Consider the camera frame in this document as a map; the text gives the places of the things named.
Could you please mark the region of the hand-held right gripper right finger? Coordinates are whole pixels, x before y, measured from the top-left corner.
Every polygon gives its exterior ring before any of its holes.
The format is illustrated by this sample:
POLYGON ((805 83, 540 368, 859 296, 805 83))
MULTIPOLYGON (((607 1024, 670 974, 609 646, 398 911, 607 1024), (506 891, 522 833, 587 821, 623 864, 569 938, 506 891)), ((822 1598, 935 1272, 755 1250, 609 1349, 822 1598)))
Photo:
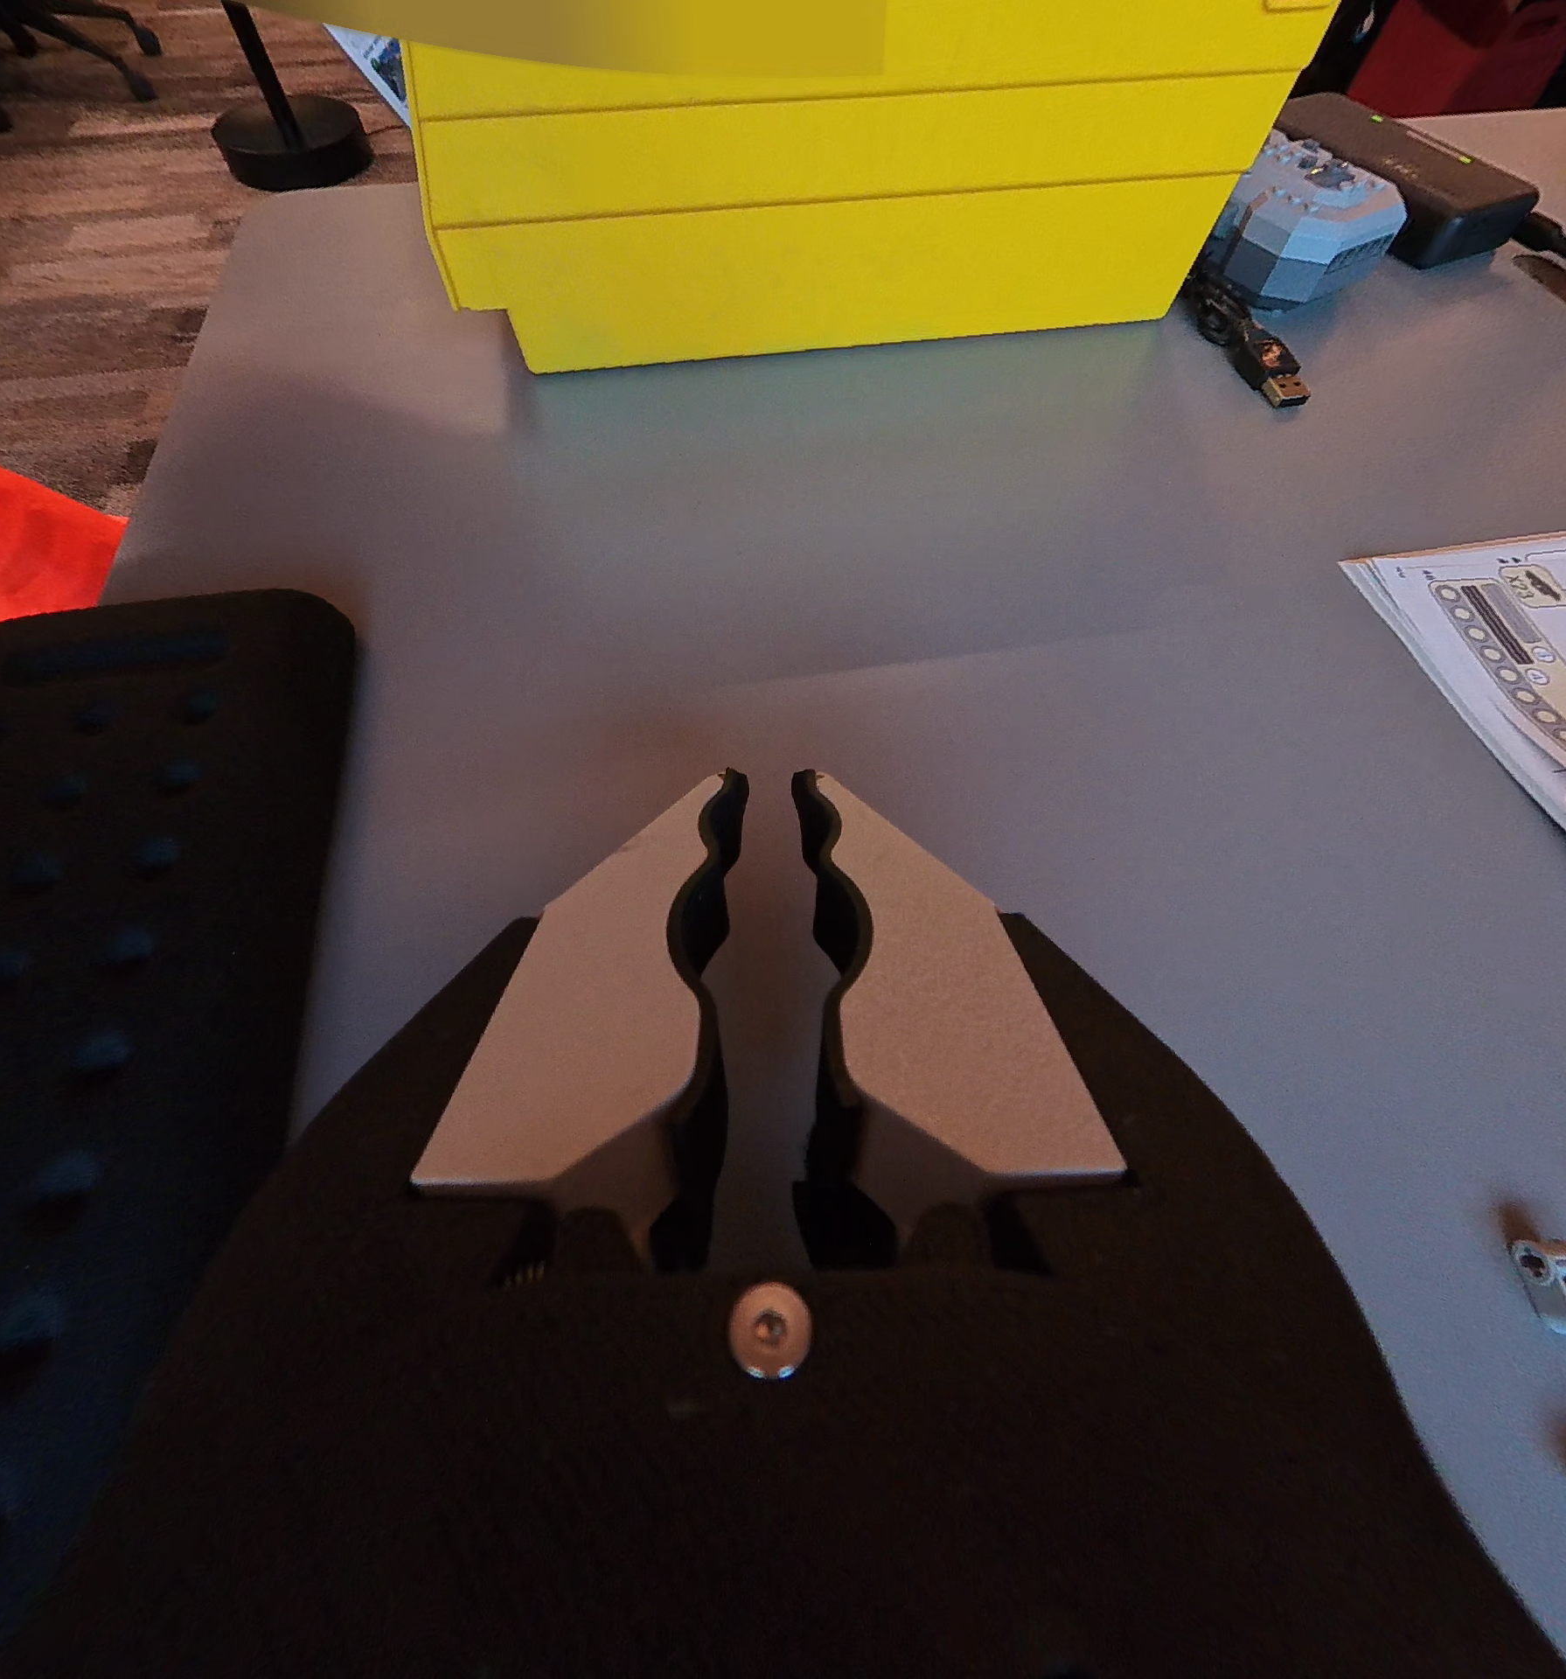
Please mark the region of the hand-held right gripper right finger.
POLYGON ((888 1266, 939 1207, 1130 1167, 997 904, 836 777, 795 774, 836 967, 795 1214, 814 1266, 888 1266))

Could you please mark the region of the yellow plastic bin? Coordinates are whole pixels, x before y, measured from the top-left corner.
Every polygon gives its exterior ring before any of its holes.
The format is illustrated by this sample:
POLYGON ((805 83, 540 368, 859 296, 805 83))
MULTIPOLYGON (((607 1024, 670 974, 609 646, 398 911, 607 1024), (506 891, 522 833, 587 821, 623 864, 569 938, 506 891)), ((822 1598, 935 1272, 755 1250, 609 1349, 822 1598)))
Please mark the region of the yellow plastic bin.
POLYGON ((540 375, 1159 319, 1334 11, 890 4, 854 79, 407 43, 428 240, 540 375))

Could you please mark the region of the black office chair base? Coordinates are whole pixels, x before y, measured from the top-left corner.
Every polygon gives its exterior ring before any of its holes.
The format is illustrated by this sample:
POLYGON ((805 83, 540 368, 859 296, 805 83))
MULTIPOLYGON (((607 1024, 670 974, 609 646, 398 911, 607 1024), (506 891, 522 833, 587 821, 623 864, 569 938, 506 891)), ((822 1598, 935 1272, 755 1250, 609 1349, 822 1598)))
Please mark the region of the black office chair base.
MULTIPOLYGON (((165 47, 154 29, 131 11, 102 2, 0 2, 0 36, 8 40, 17 56, 35 58, 39 36, 58 45, 96 58, 122 76, 125 88, 138 103, 156 103, 161 96, 149 76, 132 67, 123 54, 111 51, 104 42, 76 27, 76 20, 109 22, 131 34, 143 58, 159 58, 165 47)), ((0 135, 13 130, 13 117, 0 105, 0 135)))

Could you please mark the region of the open instruction booklet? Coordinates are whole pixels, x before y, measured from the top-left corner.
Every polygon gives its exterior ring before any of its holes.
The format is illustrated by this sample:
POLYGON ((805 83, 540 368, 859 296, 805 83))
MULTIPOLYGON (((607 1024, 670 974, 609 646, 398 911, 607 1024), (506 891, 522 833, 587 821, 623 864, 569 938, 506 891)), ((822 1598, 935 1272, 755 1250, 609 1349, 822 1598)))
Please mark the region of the open instruction booklet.
POLYGON ((1566 530, 1339 568, 1566 831, 1566 530))

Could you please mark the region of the bright orange object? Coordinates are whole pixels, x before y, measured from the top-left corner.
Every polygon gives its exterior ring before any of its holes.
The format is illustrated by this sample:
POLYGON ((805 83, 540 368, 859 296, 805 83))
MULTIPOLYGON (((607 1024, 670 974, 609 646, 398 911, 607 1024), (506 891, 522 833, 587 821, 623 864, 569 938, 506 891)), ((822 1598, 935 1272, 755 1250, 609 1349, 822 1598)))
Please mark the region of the bright orange object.
POLYGON ((0 467, 0 620, 95 606, 127 523, 0 467))

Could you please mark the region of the black-and-white paper leaflet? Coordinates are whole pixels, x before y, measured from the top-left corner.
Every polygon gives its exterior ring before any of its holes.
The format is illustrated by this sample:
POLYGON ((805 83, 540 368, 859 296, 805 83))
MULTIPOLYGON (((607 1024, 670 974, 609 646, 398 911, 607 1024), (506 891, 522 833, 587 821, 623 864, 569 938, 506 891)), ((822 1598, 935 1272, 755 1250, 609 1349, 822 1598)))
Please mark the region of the black-and-white paper leaflet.
POLYGON ((358 67, 389 108, 408 125, 410 108, 401 60, 401 42, 392 34, 325 25, 333 40, 358 67))

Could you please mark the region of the black power adapter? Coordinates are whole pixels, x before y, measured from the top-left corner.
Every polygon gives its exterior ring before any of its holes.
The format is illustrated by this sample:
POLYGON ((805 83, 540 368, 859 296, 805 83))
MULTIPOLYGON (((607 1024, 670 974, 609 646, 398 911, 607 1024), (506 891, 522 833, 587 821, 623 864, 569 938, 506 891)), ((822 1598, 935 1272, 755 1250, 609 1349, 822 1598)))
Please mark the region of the black power adapter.
POLYGON ((1274 128, 1394 184, 1408 220, 1390 254, 1421 271, 1491 254, 1540 206, 1527 179, 1339 92, 1291 99, 1274 128))

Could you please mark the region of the grey battery hub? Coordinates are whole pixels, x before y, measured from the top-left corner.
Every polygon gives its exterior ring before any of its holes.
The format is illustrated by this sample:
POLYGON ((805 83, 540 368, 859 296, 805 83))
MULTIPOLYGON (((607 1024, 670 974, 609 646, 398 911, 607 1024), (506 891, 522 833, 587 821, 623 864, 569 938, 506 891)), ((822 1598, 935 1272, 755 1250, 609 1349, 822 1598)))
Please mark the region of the grey battery hub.
POLYGON ((1406 220, 1390 180, 1274 130, 1233 188, 1200 263, 1251 307, 1291 310, 1365 280, 1406 220))

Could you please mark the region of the red bag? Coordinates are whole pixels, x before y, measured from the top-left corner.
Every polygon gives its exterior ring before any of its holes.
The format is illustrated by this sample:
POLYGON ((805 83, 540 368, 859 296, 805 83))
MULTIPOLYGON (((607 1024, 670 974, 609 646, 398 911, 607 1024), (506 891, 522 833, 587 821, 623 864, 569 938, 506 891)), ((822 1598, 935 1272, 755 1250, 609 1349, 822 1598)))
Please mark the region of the red bag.
POLYGON ((1397 2, 1347 94, 1383 116, 1529 110, 1566 60, 1566 2, 1397 2))

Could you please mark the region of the black round stand base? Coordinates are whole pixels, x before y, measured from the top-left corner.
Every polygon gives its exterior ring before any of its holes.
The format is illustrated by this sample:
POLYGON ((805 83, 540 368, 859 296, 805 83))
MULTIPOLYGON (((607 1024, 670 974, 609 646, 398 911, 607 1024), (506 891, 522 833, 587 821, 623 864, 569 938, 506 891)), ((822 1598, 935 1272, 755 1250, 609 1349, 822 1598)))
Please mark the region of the black round stand base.
POLYGON ((302 191, 360 177, 374 148, 358 110, 329 96, 291 96, 270 56, 251 11, 224 2, 262 103, 219 116, 212 139, 241 184, 259 191, 302 191))

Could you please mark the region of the small grey connector brick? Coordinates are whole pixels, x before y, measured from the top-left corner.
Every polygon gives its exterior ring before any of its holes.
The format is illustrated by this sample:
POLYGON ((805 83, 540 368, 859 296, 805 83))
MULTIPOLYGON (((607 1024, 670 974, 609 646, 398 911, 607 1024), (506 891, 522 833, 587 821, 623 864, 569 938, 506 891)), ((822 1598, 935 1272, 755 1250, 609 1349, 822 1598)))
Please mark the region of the small grey connector brick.
POLYGON ((1509 1257, 1540 1320, 1566 1335, 1566 1241, 1520 1237, 1509 1257))

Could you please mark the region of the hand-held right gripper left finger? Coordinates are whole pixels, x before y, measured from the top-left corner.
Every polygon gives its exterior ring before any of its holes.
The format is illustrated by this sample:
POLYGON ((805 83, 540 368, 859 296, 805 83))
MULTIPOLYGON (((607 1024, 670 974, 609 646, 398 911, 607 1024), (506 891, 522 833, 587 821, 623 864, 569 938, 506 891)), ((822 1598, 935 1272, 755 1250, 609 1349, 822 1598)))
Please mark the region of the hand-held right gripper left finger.
POLYGON ((724 770, 551 900, 412 1183, 618 1216, 656 1266, 704 1266, 728 1086, 704 983, 730 934, 748 779, 724 770))

